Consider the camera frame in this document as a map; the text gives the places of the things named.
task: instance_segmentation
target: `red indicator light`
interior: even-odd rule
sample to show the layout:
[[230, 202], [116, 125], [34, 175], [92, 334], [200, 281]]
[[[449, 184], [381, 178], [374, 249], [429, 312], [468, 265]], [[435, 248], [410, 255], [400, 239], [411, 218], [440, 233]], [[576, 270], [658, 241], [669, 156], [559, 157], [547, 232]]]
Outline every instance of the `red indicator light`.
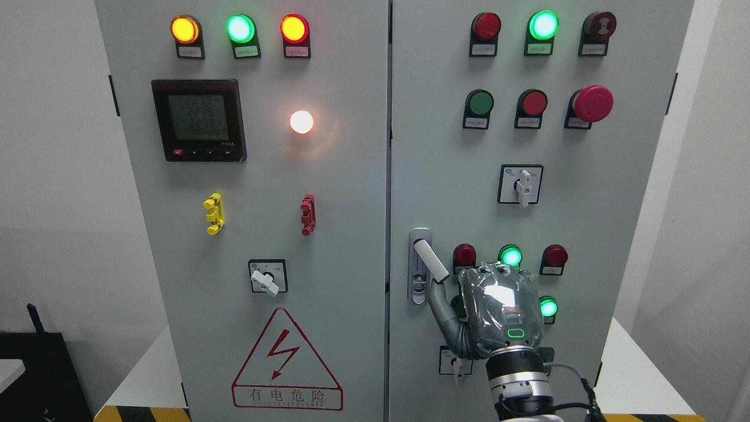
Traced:
[[521, 103], [521, 109], [529, 116], [538, 116], [547, 108], [547, 96], [542, 91], [532, 91]]
[[482, 41], [491, 41], [500, 33], [500, 17], [496, 14], [485, 12], [478, 14], [474, 18], [474, 22], [471, 25], [471, 30], [474, 36]]
[[541, 258], [547, 264], [546, 267], [562, 267], [568, 262], [568, 252], [560, 245], [549, 245]]
[[298, 14], [288, 14], [281, 20], [281, 36], [292, 44], [299, 44], [310, 34], [307, 20]]
[[614, 106], [612, 91], [601, 85], [582, 89], [573, 100], [575, 115], [584, 122], [594, 123], [607, 117]]
[[476, 263], [476, 250], [468, 243], [462, 243], [453, 250], [455, 267], [473, 267]]

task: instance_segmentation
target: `cable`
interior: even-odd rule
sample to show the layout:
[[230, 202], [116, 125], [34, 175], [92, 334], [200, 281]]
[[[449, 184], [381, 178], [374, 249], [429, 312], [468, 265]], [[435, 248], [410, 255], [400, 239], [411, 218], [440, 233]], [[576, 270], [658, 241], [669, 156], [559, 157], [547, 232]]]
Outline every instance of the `cable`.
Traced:
[[[572, 365], [569, 365], [567, 363], [562, 362], [546, 362], [544, 363], [545, 369], [551, 368], [553, 366], [558, 366], [561, 368], [567, 368], [571, 371], [575, 372], [575, 375], [580, 378], [580, 382], [583, 385], [583, 390], [586, 391], [586, 395], [589, 397], [589, 404], [586, 403], [579, 403], [579, 402], [571, 402], [571, 403], [563, 403], [562, 405], [556, 405], [552, 409], [554, 411], [563, 410], [564, 408], [584, 408], [587, 411], [589, 411], [590, 415], [590, 421], [591, 422], [607, 422], [604, 415], [602, 414], [602, 410], [599, 408], [599, 404], [596, 402], [596, 393], [594, 393], [594, 389], [589, 384], [589, 381], [586, 379], [584, 374], [579, 371], [577, 368], [575, 368]], [[521, 412], [521, 411], [515, 411], [506, 405], [505, 400], [503, 400], [503, 396], [500, 396], [500, 404], [502, 404], [503, 408], [510, 413], [514, 414], [516, 416], [539, 416], [542, 414], [545, 414], [542, 411], [534, 411], [534, 412]]]

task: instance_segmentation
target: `digital meter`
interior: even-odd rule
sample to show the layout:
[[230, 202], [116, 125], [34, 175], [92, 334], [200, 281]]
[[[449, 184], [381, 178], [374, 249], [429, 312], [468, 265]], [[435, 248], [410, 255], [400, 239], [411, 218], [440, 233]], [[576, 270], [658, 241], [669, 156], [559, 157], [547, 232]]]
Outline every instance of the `digital meter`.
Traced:
[[167, 161], [244, 161], [239, 85], [227, 80], [153, 80]]

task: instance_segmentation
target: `lcd display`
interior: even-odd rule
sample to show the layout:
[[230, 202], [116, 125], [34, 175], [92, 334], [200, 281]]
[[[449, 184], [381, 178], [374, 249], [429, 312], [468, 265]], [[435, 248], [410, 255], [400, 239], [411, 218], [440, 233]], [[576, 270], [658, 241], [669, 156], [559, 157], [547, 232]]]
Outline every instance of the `lcd display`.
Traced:
[[168, 95], [177, 140], [229, 140], [222, 95]]

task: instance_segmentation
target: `gray metal panel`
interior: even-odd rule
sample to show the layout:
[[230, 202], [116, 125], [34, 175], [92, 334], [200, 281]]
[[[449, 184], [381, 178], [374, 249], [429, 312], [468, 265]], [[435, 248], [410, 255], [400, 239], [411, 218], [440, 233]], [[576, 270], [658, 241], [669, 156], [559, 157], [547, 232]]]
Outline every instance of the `gray metal panel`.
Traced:
[[[560, 31], [554, 54], [523, 57], [528, 19], [553, 8]], [[395, 2], [390, 303], [390, 419], [496, 420], [483, 364], [455, 387], [438, 375], [444, 344], [427, 306], [407, 299], [408, 236], [432, 230], [432, 246], [450, 265], [453, 248], [471, 243], [478, 261], [495, 261], [507, 243], [534, 273], [546, 246], [570, 254], [563, 276], [541, 276], [539, 293], [558, 299], [542, 345], [593, 380], [667, 107], [692, 2], [475, 1]], [[496, 58], [469, 58], [469, 30], [480, 12], [499, 14]], [[618, 20], [606, 57], [578, 57], [581, 24], [593, 11]], [[570, 96], [592, 84], [614, 93], [612, 114], [592, 130], [563, 129]], [[487, 131], [461, 128], [473, 89], [495, 97]], [[513, 129], [525, 89], [550, 99], [541, 130]], [[501, 164], [543, 164], [539, 203], [497, 203]], [[555, 369], [556, 403], [585, 401], [574, 375]], [[561, 412], [567, 420], [581, 413]]]
[[[148, 237], [195, 421], [382, 420], [388, 2], [97, 1]], [[235, 60], [226, 18], [256, 23], [262, 58]], [[312, 59], [283, 59], [279, 22], [310, 23]], [[201, 25], [206, 60], [177, 59], [170, 21]], [[167, 163], [150, 81], [236, 78], [245, 163]], [[290, 114], [316, 125], [300, 137]], [[226, 227], [201, 207], [223, 195]], [[301, 235], [315, 195], [318, 226]], [[286, 259], [289, 293], [251, 293], [250, 258]], [[344, 390], [343, 411], [236, 408], [232, 382], [274, 308], [289, 310]]]

